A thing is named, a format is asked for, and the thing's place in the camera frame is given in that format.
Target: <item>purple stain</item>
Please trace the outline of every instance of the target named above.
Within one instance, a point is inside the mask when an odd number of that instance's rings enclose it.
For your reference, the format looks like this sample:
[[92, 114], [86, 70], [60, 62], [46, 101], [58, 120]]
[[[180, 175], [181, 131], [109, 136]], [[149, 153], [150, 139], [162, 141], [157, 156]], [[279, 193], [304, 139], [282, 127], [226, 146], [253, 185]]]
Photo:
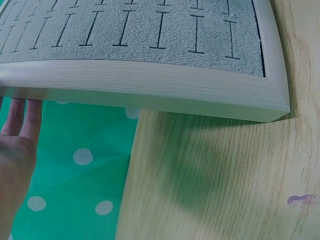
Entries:
[[293, 207], [293, 208], [303, 207], [305, 205], [319, 205], [320, 196], [315, 194], [308, 194], [308, 195], [302, 195], [302, 196], [293, 195], [289, 197], [286, 203], [289, 205], [289, 207]]

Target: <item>finger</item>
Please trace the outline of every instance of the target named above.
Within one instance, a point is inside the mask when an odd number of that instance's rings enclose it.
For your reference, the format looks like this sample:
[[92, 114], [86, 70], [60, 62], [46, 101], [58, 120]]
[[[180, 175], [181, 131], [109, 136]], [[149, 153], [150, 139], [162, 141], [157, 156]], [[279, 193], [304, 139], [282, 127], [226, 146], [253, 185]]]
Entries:
[[42, 101], [28, 100], [20, 137], [37, 147], [42, 122]]
[[6, 121], [1, 129], [1, 134], [18, 136], [24, 122], [26, 100], [12, 98]]

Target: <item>wood grain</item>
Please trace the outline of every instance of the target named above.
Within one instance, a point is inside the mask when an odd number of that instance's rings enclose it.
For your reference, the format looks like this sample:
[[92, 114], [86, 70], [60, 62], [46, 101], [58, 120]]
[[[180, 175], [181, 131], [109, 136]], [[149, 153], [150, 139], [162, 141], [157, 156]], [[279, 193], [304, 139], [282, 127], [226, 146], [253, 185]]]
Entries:
[[320, 240], [320, 1], [274, 0], [292, 103], [273, 123], [141, 113], [118, 240]]

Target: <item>black vertical line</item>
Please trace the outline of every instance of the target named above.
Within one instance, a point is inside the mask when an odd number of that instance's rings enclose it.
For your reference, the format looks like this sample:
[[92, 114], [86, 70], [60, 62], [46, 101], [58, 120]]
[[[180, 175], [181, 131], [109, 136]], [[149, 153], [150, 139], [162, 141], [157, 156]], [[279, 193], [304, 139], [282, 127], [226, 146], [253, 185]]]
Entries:
[[25, 0], [25, 1], [24, 1], [24, 4], [23, 4], [20, 12], [18, 13], [18, 15], [15, 17], [15, 19], [14, 19], [13, 21], [18, 21], [18, 20], [19, 20], [19, 17], [20, 17], [20, 15], [21, 15], [21, 13], [22, 13], [23, 9], [25, 8], [25, 6], [26, 6], [26, 4], [27, 4], [28, 1], [29, 1], [29, 0]]
[[260, 28], [259, 28], [259, 23], [258, 23], [258, 18], [257, 18], [257, 12], [256, 12], [256, 7], [255, 7], [255, 4], [254, 4], [254, 1], [252, 0], [251, 2], [252, 2], [253, 11], [254, 11], [254, 17], [255, 17], [255, 22], [256, 22], [256, 28], [257, 28], [257, 31], [258, 31], [258, 37], [259, 37], [259, 41], [260, 41], [262, 74], [263, 74], [263, 77], [265, 78], [265, 77], [266, 77], [266, 66], [265, 66], [264, 51], [263, 51], [263, 48], [262, 48]]
[[156, 13], [161, 14], [160, 27], [159, 27], [159, 32], [158, 32], [158, 42], [157, 42], [156, 47], [150, 46], [150, 48], [151, 49], [167, 49], [166, 47], [159, 47], [159, 45], [160, 45], [160, 39], [161, 39], [161, 33], [162, 33], [162, 24], [164, 22], [164, 14], [169, 14], [170, 12], [156, 11]]
[[50, 13], [50, 12], [54, 12], [54, 11], [55, 11], [54, 8], [55, 8], [57, 2], [58, 2], [58, 0], [55, 0], [53, 6], [51, 7], [51, 10], [50, 10], [50, 11], [47, 11], [47, 13]]
[[112, 46], [116, 46], [116, 47], [128, 47], [128, 45], [123, 45], [122, 44], [122, 40], [123, 40], [124, 35], [125, 35], [125, 31], [126, 31], [126, 27], [127, 27], [127, 23], [128, 23], [128, 18], [129, 18], [130, 12], [136, 12], [136, 10], [122, 10], [122, 11], [123, 12], [127, 12], [127, 14], [126, 14], [126, 17], [125, 17], [125, 21], [124, 21], [122, 33], [121, 33], [121, 36], [120, 36], [119, 44], [112, 44]]
[[227, 4], [227, 6], [228, 6], [228, 12], [223, 12], [223, 14], [230, 15], [229, 0], [226, 0], [226, 4]]
[[93, 19], [93, 22], [91, 24], [91, 27], [90, 27], [90, 30], [89, 30], [89, 34], [86, 38], [86, 41], [85, 41], [85, 44], [80, 44], [79, 46], [92, 46], [92, 44], [88, 44], [89, 42], [89, 39], [90, 39], [90, 36], [91, 36], [91, 33], [92, 33], [92, 30], [94, 29], [94, 25], [95, 25], [95, 22], [97, 20], [97, 17], [98, 17], [98, 13], [101, 13], [101, 12], [104, 12], [104, 11], [92, 11], [93, 13], [95, 13], [95, 16], [94, 16], [94, 19]]
[[62, 31], [61, 31], [61, 34], [60, 34], [60, 36], [59, 36], [58, 41], [56, 42], [56, 45], [55, 45], [55, 46], [51, 46], [52, 48], [62, 47], [62, 45], [59, 46], [59, 43], [60, 43], [61, 38], [62, 38], [62, 36], [63, 36], [63, 34], [64, 34], [65, 30], [66, 30], [66, 27], [67, 27], [67, 24], [68, 24], [68, 22], [69, 22], [69, 19], [70, 19], [71, 15], [74, 15], [74, 14], [75, 14], [75, 13], [66, 14], [66, 15], [68, 15], [68, 18], [67, 18], [67, 20], [66, 20], [66, 22], [65, 22], [65, 24], [64, 24], [64, 26], [63, 26], [63, 29], [62, 29]]
[[199, 8], [199, 0], [196, 0], [196, 7], [190, 7], [191, 9], [204, 10], [203, 8]]
[[234, 57], [234, 40], [233, 40], [233, 35], [232, 35], [232, 28], [231, 28], [231, 23], [236, 24], [235, 21], [229, 21], [229, 20], [223, 20], [227, 23], [229, 23], [229, 30], [230, 30], [230, 41], [231, 41], [231, 56], [225, 56], [228, 59], [236, 59], [240, 60], [238, 57]]
[[190, 15], [192, 17], [195, 17], [195, 50], [194, 51], [188, 51], [189, 53], [194, 53], [194, 54], [204, 54], [202, 51], [198, 51], [198, 18], [204, 18], [204, 16], [198, 16], [198, 15]]
[[9, 38], [9, 36], [10, 36], [10, 33], [11, 33], [12, 29], [13, 29], [15, 26], [16, 26], [16, 25], [10, 26], [9, 33], [8, 33], [8, 35], [6, 36], [6, 38], [5, 38], [5, 40], [4, 40], [4, 43], [3, 43], [3, 45], [2, 45], [2, 48], [1, 48], [1, 51], [0, 51], [0, 55], [2, 55], [2, 51], [4, 50], [4, 48], [5, 48], [5, 46], [6, 46], [7, 40], [8, 40], [8, 38]]
[[108, 5], [107, 3], [104, 3], [105, 0], [101, 0], [100, 4], [96, 4], [96, 6], [101, 6], [101, 5]]
[[12, 53], [18, 52], [18, 51], [17, 51], [18, 46], [19, 46], [19, 44], [20, 44], [20, 41], [21, 41], [21, 39], [22, 39], [22, 37], [23, 37], [26, 29], [27, 29], [28, 23], [31, 23], [31, 21], [26, 21], [26, 22], [25, 22], [24, 29], [23, 29], [23, 31], [22, 31], [22, 33], [21, 33], [21, 35], [20, 35], [20, 38], [19, 38], [19, 40], [18, 40], [18, 42], [17, 42], [17, 44], [16, 44], [16, 46], [15, 46], [15, 49], [14, 49], [14, 51], [12, 51]]
[[3, 26], [3, 25], [6, 24], [6, 22], [7, 22], [7, 20], [8, 20], [8, 17], [10, 16], [10, 13], [12, 12], [12, 10], [14, 9], [14, 7], [15, 7], [15, 5], [16, 5], [17, 3], [18, 3], [18, 2], [14, 2], [14, 3], [12, 4], [12, 7], [11, 7], [10, 11], [9, 11], [8, 14], [6, 15], [6, 17], [5, 17], [5, 19], [4, 19], [4, 22], [1, 24], [1, 26]]
[[137, 4], [139, 4], [139, 3], [134, 3], [134, 0], [131, 0], [130, 3], [125, 3], [125, 5], [137, 5]]
[[39, 38], [40, 38], [40, 35], [41, 35], [41, 33], [42, 33], [42, 31], [43, 31], [46, 23], [47, 23], [47, 20], [48, 20], [49, 18], [52, 18], [52, 16], [47, 16], [47, 17], [44, 17], [44, 18], [43, 18], [43, 19], [44, 19], [44, 23], [43, 23], [43, 25], [42, 25], [42, 27], [41, 27], [41, 29], [40, 29], [40, 32], [39, 32], [38, 36], [36, 37], [35, 43], [34, 43], [34, 45], [33, 45], [33, 48], [30, 48], [29, 50], [38, 49], [38, 48], [36, 47], [36, 45], [37, 45], [37, 43], [38, 43], [38, 40], [39, 40]]
[[34, 10], [33, 10], [33, 13], [32, 13], [31, 15], [29, 15], [28, 17], [35, 16], [35, 12], [36, 12], [36, 10], [37, 10], [38, 5], [40, 4], [40, 2], [41, 2], [41, 0], [38, 1], [38, 3], [36, 4], [36, 6], [35, 6], [35, 8], [34, 8]]
[[230, 28], [230, 38], [231, 38], [231, 57], [234, 57], [234, 41], [232, 39], [232, 29], [231, 29], [231, 22], [229, 22], [229, 28]]
[[171, 4], [166, 4], [166, 0], [163, 0], [163, 4], [158, 4], [159, 6], [171, 6]]
[[75, 0], [75, 3], [73, 6], [69, 7], [70, 9], [79, 8], [80, 6], [77, 6], [79, 0]]

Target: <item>printed line pattern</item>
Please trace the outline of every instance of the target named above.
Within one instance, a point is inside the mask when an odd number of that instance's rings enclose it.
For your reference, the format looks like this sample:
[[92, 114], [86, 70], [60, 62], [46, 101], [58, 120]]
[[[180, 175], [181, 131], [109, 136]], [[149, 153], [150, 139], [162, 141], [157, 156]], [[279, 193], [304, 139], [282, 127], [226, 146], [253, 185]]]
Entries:
[[70, 9], [79, 8], [80, 6], [77, 6], [79, 0], [75, 0], [74, 5], [69, 7]]
[[171, 4], [166, 4], [166, 0], [163, 0], [163, 4], [158, 4], [159, 6], [170, 6], [171, 7]]
[[55, 11], [55, 6], [57, 4], [58, 0], [55, 0], [54, 4], [52, 5], [51, 7], [51, 10], [50, 11], [47, 11], [47, 13], [50, 13], [50, 12], [54, 12]]
[[67, 19], [66, 19], [66, 22], [65, 22], [65, 24], [64, 24], [64, 26], [63, 26], [63, 29], [62, 29], [61, 34], [60, 34], [60, 36], [59, 36], [59, 39], [58, 39], [58, 41], [56, 42], [56, 45], [55, 45], [55, 46], [51, 46], [52, 48], [59, 48], [59, 47], [62, 47], [62, 46], [63, 46], [63, 45], [59, 45], [59, 43], [60, 43], [61, 38], [62, 38], [62, 36], [63, 36], [63, 34], [64, 34], [65, 30], [66, 30], [66, 27], [67, 27], [67, 24], [68, 24], [68, 22], [69, 22], [70, 17], [71, 17], [72, 15], [75, 15], [75, 14], [76, 14], [76, 13], [66, 14], [66, 15], [68, 16]]
[[9, 28], [9, 33], [7, 34], [7, 36], [6, 36], [6, 38], [5, 38], [4, 42], [3, 42], [3, 45], [2, 45], [2, 47], [1, 47], [0, 55], [2, 55], [2, 52], [3, 52], [3, 50], [4, 50], [5, 46], [6, 46], [7, 40], [8, 40], [8, 38], [9, 38], [10, 34], [11, 34], [11, 31], [12, 31], [12, 29], [13, 29], [15, 26], [16, 26], [16, 25], [10, 26], [10, 28]]
[[32, 17], [32, 16], [35, 16], [36, 14], [36, 10], [37, 10], [37, 8], [38, 8], [38, 5], [41, 3], [41, 0], [39, 0], [38, 1], [38, 3], [37, 3], [37, 5], [35, 6], [35, 8], [34, 8], [34, 10], [33, 10], [33, 12], [32, 12], [32, 14], [31, 15], [29, 15], [28, 17]]
[[18, 40], [17, 44], [15, 45], [15, 49], [14, 49], [14, 51], [12, 51], [11, 53], [17, 53], [17, 52], [18, 52], [19, 44], [20, 44], [20, 42], [21, 42], [21, 39], [22, 39], [22, 37], [23, 37], [23, 35], [24, 35], [24, 33], [25, 33], [25, 31], [26, 31], [27, 26], [28, 26], [29, 23], [31, 23], [31, 21], [26, 21], [26, 22], [25, 22], [23, 31], [22, 31], [22, 33], [21, 33], [21, 35], [20, 35], [20, 37], [19, 37], [19, 40]]
[[7, 14], [6, 17], [4, 18], [4, 21], [3, 21], [3, 23], [1, 24], [1, 26], [3, 26], [3, 25], [6, 24], [6, 22], [7, 22], [7, 20], [8, 20], [8, 17], [10, 16], [10, 13], [11, 13], [12, 10], [15, 8], [15, 6], [16, 6], [17, 3], [18, 3], [18, 2], [16, 1], [16, 2], [14, 2], [14, 3], [12, 4], [11, 9], [8, 11], [8, 14]]
[[90, 27], [90, 30], [89, 30], [89, 33], [88, 33], [88, 36], [86, 37], [86, 41], [85, 41], [85, 44], [80, 44], [79, 46], [93, 46], [93, 44], [88, 44], [89, 42], [89, 39], [90, 39], [90, 36], [91, 36], [91, 33], [92, 33], [92, 30], [94, 29], [94, 26], [95, 26], [95, 23], [96, 23], [96, 20], [97, 20], [97, 17], [98, 17], [98, 14], [99, 13], [102, 13], [104, 12], [103, 10], [100, 10], [100, 11], [92, 11], [93, 13], [95, 13], [94, 15], [94, 19], [93, 19], [93, 22], [91, 24], [91, 27]]
[[189, 50], [189, 53], [194, 53], [194, 54], [205, 54], [203, 51], [198, 51], [198, 18], [204, 18], [205, 16], [201, 15], [190, 15], [191, 17], [195, 18], [195, 45], [194, 45], [194, 50]]
[[42, 31], [43, 31], [44, 28], [45, 28], [45, 25], [46, 25], [46, 23], [47, 23], [47, 20], [50, 19], [50, 18], [52, 18], [52, 16], [47, 16], [47, 17], [44, 17], [44, 18], [43, 18], [43, 19], [44, 19], [44, 23], [42, 24], [42, 27], [41, 27], [41, 29], [40, 29], [40, 31], [39, 31], [39, 33], [38, 33], [38, 36], [36, 37], [36, 40], [35, 40], [35, 43], [34, 43], [33, 47], [30, 48], [29, 50], [38, 49], [38, 48], [36, 47], [36, 45], [37, 45], [37, 43], [38, 43], [38, 40], [39, 40], [39, 38], [40, 38], [40, 35], [41, 35]]
[[225, 15], [230, 15], [230, 5], [229, 5], [229, 0], [226, 0], [226, 5], [228, 7], [228, 11], [227, 12], [223, 12], [223, 14]]
[[124, 21], [122, 33], [121, 33], [121, 36], [120, 36], [120, 39], [119, 39], [119, 43], [112, 45], [112, 46], [115, 46], [115, 47], [128, 47], [128, 45], [122, 44], [122, 41], [123, 41], [123, 39], [124, 39], [124, 35], [125, 35], [127, 23], [128, 23], [129, 14], [130, 14], [131, 12], [136, 12], [136, 10], [122, 10], [122, 11], [123, 11], [123, 12], [127, 12], [127, 14], [126, 14], [126, 17], [125, 17], [125, 21]]
[[26, 6], [26, 4], [27, 4], [28, 1], [29, 1], [29, 0], [25, 0], [25, 1], [24, 1], [24, 4], [23, 4], [21, 10], [20, 10], [19, 13], [17, 14], [17, 16], [15, 16], [15, 19], [14, 19], [13, 21], [18, 21], [18, 20], [19, 20], [20, 15], [21, 15], [22, 11], [24, 10], [24, 8], [25, 8], [25, 6]]
[[240, 58], [238, 57], [234, 57], [234, 41], [233, 41], [233, 34], [232, 34], [232, 28], [231, 28], [231, 24], [237, 24], [235, 21], [229, 21], [229, 20], [223, 20], [227, 23], [229, 23], [229, 29], [230, 29], [230, 41], [231, 41], [231, 56], [225, 56], [226, 58], [229, 59], [235, 59], [235, 60], [240, 60]]
[[159, 47], [160, 44], [160, 38], [161, 38], [161, 32], [162, 32], [162, 24], [164, 22], [164, 14], [169, 14], [170, 12], [166, 11], [156, 11], [156, 13], [161, 14], [161, 19], [160, 19], [160, 27], [159, 27], [159, 33], [158, 33], [158, 42], [156, 46], [151, 46], [151, 49], [167, 49], [166, 47]]
[[191, 9], [204, 10], [203, 8], [199, 8], [199, 0], [196, 0], [196, 7], [192, 6]]

